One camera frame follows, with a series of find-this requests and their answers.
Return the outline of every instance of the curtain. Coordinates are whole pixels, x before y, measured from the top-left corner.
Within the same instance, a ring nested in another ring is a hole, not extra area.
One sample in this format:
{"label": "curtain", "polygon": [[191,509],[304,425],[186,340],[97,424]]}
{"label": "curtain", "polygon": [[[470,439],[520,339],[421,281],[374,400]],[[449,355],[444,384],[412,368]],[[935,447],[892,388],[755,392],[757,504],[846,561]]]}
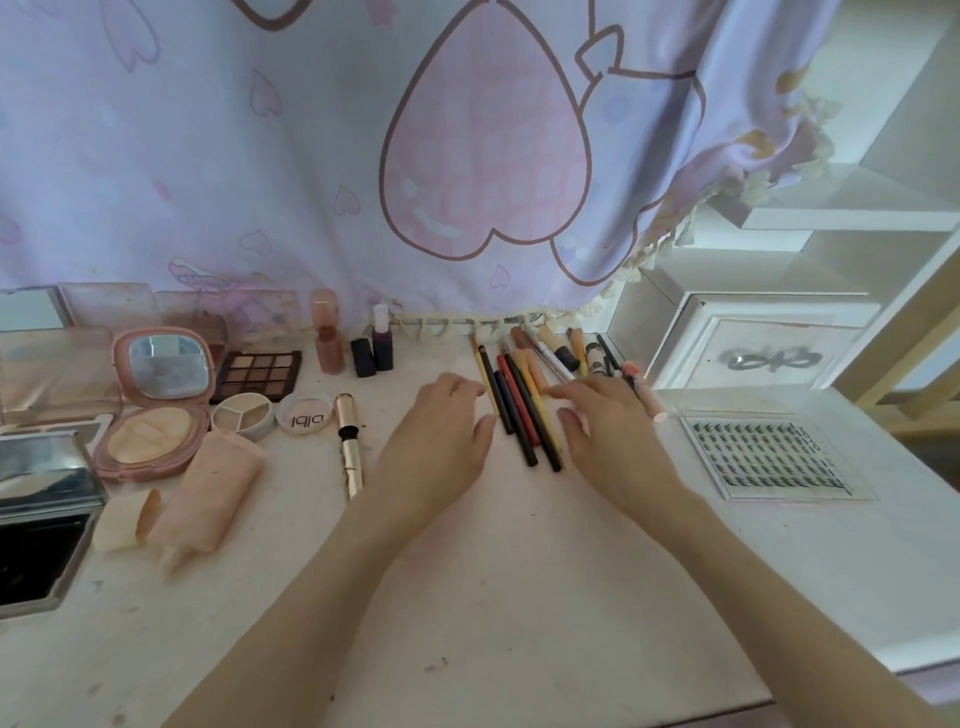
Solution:
{"label": "curtain", "polygon": [[814,159],[838,2],[0,0],[0,285],[577,308]]}

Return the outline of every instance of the white shelf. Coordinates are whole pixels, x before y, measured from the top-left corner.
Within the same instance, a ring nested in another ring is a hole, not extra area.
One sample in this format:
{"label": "white shelf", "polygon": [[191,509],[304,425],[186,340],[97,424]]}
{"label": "white shelf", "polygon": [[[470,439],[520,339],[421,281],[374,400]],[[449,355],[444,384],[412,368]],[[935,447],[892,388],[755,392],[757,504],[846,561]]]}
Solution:
{"label": "white shelf", "polygon": [[950,232],[960,209],[857,164],[832,164],[818,178],[773,190],[757,206],[728,196],[710,200],[743,230]]}

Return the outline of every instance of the mirror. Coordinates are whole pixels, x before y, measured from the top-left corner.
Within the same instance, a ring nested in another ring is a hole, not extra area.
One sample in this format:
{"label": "mirror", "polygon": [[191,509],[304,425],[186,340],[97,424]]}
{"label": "mirror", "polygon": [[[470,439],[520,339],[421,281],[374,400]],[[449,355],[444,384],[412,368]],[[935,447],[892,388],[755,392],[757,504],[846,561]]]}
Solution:
{"label": "mirror", "polygon": [[141,336],[130,342],[127,358],[137,389],[154,400],[198,397],[210,383],[204,348],[190,336]]}

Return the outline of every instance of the desk surface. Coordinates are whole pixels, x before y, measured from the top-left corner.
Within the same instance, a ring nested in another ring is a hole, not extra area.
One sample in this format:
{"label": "desk surface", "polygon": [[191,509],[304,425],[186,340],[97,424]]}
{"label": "desk surface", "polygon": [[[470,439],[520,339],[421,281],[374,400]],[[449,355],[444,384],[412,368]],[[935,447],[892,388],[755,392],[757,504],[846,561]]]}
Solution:
{"label": "desk surface", "polygon": [[[328,377],[304,343],[298,389],[357,398],[368,467],[421,384],[476,376],[462,337],[398,336],[395,360]],[[804,414],[876,501],[728,503],[680,423],[658,427],[686,484],[888,667],[960,658],[960,497],[836,393]],[[149,550],[90,554],[56,612],[0,622],[0,728],[156,728],[173,712],[346,506],[332,428],[261,444],[268,470],[218,553],[168,583]],[[575,472],[526,468],[498,429],[480,482],[388,572],[324,728],[653,726],[768,697],[665,552]]]}

